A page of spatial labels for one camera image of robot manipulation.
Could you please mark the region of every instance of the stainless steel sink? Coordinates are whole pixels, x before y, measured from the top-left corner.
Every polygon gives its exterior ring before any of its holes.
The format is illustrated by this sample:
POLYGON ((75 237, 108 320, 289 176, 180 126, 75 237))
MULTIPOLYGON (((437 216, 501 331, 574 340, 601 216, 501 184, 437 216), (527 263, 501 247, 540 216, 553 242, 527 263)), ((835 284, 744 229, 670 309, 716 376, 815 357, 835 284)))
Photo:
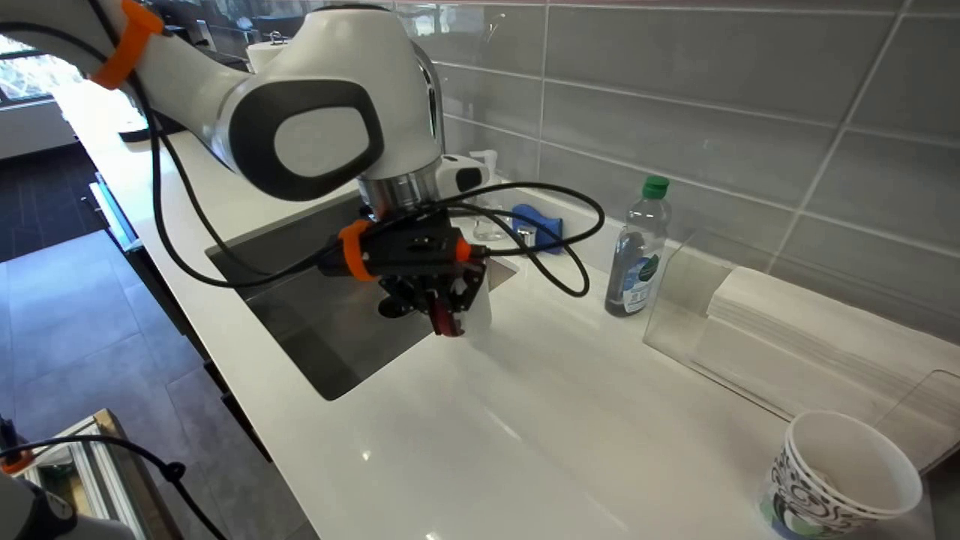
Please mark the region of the stainless steel sink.
MULTIPOLYGON (((289 221, 230 239, 230 251, 259 269, 281 269, 327 247, 335 231, 359 216, 359 197, 308 211, 289 221)), ((222 248, 206 248, 228 280, 251 280, 222 248)), ((506 266, 490 263, 490 284, 501 284, 506 266)), ((425 315, 380 318, 379 284, 303 269, 296 277, 240 288, 243 303, 259 315, 269 335, 286 347, 296 369, 324 398, 340 398, 403 351, 432 332, 425 315)))

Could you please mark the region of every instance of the plastic bottle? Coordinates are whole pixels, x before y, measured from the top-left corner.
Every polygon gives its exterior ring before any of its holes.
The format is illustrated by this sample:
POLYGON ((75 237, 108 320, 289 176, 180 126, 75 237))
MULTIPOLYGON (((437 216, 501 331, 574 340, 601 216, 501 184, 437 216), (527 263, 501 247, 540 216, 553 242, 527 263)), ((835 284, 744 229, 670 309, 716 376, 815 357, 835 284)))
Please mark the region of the plastic bottle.
POLYGON ((642 312, 654 297, 650 281, 660 269, 670 226, 667 188, 667 176, 647 176, 619 237, 606 284, 606 312, 619 318, 642 312))

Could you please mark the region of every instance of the floor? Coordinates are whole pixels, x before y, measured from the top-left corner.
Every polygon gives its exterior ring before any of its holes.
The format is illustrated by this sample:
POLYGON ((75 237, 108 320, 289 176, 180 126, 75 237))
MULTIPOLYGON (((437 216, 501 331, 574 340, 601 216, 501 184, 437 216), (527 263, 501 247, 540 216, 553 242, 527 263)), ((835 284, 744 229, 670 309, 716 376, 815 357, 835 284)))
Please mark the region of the floor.
POLYGON ((60 147, 0 162, 0 262, 54 247, 99 229, 83 201, 95 169, 87 153, 60 147))
MULTIPOLYGON (((222 409, 199 351, 102 231, 0 263, 0 414, 45 438, 95 409, 111 409, 132 440, 187 461, 187 486, 228 538, 316 538, 222 409)), ((163 495, 184 538, 206 538, 172 489, 163 495)))

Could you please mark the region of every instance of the gray tile wall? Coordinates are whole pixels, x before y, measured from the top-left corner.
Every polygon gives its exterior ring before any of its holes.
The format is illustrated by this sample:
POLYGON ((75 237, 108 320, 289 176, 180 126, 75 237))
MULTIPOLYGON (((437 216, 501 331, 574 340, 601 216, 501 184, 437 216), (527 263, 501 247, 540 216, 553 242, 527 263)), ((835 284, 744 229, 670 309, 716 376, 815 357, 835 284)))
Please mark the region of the gray tile wall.
POLYGON ((442 66, 452 150, 960 342, 960 0, 394 3, 442 66))

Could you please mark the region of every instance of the kitchen counter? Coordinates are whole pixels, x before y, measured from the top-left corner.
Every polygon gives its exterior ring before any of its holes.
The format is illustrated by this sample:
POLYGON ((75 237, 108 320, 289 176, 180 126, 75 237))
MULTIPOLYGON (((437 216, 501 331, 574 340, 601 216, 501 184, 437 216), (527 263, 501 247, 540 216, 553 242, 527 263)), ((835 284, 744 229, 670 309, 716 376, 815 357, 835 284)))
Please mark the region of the kitchen counter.
MULTIPOLYGON (((150 153, 114 134, 124 98, 77 88, 58 103, 320 538, 774 538, 755 495, 784 419, 647 347, 642 318, 609 318, 601 269, 594 294, 570 300, 516 262, 490 332, 428 335, 327 402, 235 291, 172 263, 150 153)), ((191 134, 173 145, 222 237, 352 193, 274 201, 191 134)), ((184 257, 220 277, 172 164, 164 203, 184 257)))

